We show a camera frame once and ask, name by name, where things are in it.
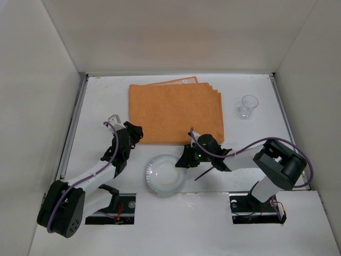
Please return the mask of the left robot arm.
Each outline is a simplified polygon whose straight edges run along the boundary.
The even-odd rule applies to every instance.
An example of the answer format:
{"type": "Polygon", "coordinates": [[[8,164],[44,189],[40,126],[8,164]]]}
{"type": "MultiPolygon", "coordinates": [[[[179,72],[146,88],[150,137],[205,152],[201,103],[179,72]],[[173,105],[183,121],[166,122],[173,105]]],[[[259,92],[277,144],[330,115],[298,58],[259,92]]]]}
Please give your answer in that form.
{"type": "Polygon", "coordinates": [[[82,220],[98,211],[121,211],[119,190],[107,182],[119,176],[127,165],[131,150],[143,138],[142,127],[126,121],[106,121],[112,129],[111,146],[90,170],[78,177],[53,182],[40,207],[37,224],[48,233],[70,238],[82,220]]]}

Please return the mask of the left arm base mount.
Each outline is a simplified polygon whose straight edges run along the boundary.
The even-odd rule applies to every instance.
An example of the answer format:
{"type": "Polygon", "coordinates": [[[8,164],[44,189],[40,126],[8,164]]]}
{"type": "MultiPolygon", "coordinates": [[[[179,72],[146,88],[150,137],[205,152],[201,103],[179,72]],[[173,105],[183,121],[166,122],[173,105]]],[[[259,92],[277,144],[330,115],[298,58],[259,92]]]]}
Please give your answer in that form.
{"type": "Polygon", "coordinates": [[[85,225],[133,225],[135,222],[136,194],[120,194],[114,210],[102,209],[85,219],[85,225]]]}

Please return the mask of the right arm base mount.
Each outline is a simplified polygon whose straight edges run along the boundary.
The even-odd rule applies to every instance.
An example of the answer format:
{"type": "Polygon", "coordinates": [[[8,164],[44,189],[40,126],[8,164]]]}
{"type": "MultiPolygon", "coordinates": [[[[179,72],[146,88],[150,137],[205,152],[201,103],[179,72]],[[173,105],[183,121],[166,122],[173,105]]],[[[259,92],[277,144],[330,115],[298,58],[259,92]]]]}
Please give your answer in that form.
{"type": "Polygon", "coordinates": [[[229,195],[233,224],[284,224],[287,214],[284,205],[276,195],[265,203],[254,199],[246,193],[229,195]]]}

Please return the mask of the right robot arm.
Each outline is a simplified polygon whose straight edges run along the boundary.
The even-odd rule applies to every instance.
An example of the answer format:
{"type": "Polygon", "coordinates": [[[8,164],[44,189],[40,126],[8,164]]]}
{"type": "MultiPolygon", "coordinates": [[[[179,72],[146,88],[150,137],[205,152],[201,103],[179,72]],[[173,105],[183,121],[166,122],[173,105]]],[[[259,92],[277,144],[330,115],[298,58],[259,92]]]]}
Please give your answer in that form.
{"type": "Polygon", "coordinates": [[[175,166],[188,169],[211,163],[221,172],[258,168],[265,177],[248,193],[253,203],[265,203],[281,190],[292,190],[305,168],[312,167],[309,158],[295,144],[282,138],[259,139],[233,151],[222,148],[211,134],[200,135],[191,130],[188,135],[191,142],[184,146],[175,166]]]}

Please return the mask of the orange cloth placemat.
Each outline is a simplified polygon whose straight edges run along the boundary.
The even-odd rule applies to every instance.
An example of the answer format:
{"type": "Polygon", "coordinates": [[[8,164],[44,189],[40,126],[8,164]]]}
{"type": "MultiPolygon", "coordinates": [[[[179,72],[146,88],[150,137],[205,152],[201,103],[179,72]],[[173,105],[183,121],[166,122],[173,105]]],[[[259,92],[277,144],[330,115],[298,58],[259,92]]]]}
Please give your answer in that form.
{"type": "Polygon", "coordinates": [[[143,144],[184,145],[190,128],[225,139],[222,96],[209,83],[129,87],[129,118],[143,128],[143,144]]]}

